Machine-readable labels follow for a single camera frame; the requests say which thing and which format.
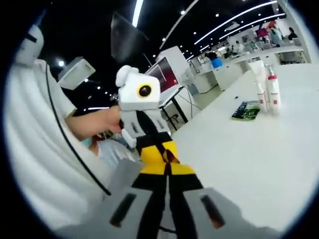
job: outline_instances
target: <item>white bottle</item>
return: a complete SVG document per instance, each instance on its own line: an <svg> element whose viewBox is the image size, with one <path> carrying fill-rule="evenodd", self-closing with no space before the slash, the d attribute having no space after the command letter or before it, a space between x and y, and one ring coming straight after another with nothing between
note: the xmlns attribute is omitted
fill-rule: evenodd
<svg viewBox="0 0 319 239"><path fill-rule="evenodd" d="M262 85L260 83L256 83L258 88L258 100L259 100L259 107L260 111L263 113L267 112L267 100L266 100L266 92L263 89Z"/></svg>
<svg viewBox="0 0 319 239"><path fill-rule="evenodd" d="M277 75L274 73L272 66L266 66L268 71L268 90L270 94L270 107L273 114L278 115L281 108L281 98Z"/></svg>

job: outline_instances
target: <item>camera lens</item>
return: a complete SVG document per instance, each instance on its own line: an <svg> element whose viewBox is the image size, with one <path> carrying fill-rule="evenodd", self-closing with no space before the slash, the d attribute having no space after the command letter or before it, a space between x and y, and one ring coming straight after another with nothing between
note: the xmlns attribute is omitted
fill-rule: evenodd
<svg viewBox="0 0 319 239"><path fill-rule="evenodd" d="M151 88L150 86L142 86L139 90L139 94L140 96L142 97L146 97L146 96L149 96L151 93Z"/></svg>

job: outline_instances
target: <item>blue container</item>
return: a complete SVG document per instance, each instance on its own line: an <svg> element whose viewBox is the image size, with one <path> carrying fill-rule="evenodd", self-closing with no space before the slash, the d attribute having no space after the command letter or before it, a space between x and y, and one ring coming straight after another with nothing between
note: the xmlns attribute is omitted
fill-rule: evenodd
<svg viewBox="0 0 319 239"><path fill-rule="evenodd" d="M211 64L213 65L213 67L216 69L218 67L221 67L223 65L223 62L221 61L220 58L216 58L215 60L211 61Z"/></svg>

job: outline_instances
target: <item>white table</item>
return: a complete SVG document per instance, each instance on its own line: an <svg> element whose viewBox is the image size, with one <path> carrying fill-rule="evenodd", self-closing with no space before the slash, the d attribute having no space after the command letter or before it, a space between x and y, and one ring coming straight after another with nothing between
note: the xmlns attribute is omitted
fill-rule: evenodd
<svg viewBox="0 0 319 239"><path fill-rule="evenodd" d="M257 99L248 71L173 139L180 161L194 168L205 187L237 204L252 224L284 232L319 180L319 65L284 65L275 72L280 116L231 120L243 100Z"/></svg>
<svg viewBox="0 0 319 239"><path fill-rule="evenodd" d="M252 54L244 55L230 61L225 62L221 67L213 69L215 78L221 90L226 90L233 84L241 75L248 71L247 61L259 57L265 64L280 65L278 54L284 52L303 51L298 46L285 46L272 48L265 51L257 51Z"/></svg>
<svg viewBox="0 0 319 239"><path fill-rule="evenodd" d="M272 48L269 50L264 50L264 51L256 51L252 54L244 55L235 59L232 59L230 61L227 61L224 66L227 66L229 64L235 64L241 61L247 61L256 57L263 57L266 55L271 55L271 54L279 54L279 53L284 53L284 52L292 52L292 51L303 51L304 49L299 46L283 46L283 47L276 47Z"/></svg>

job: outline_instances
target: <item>human hand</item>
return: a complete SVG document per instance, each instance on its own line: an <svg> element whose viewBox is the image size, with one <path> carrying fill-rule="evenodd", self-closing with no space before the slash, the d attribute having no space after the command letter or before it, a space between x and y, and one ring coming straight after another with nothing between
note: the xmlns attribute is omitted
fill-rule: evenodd
<svg viewBox="0 0 319 239"><path fill-rule="evenodd" d="M121 133L120 120L121 120L121 109L119 106L112 106L109 109L105 109L105 121L107 129L113 133Z"/></svg>

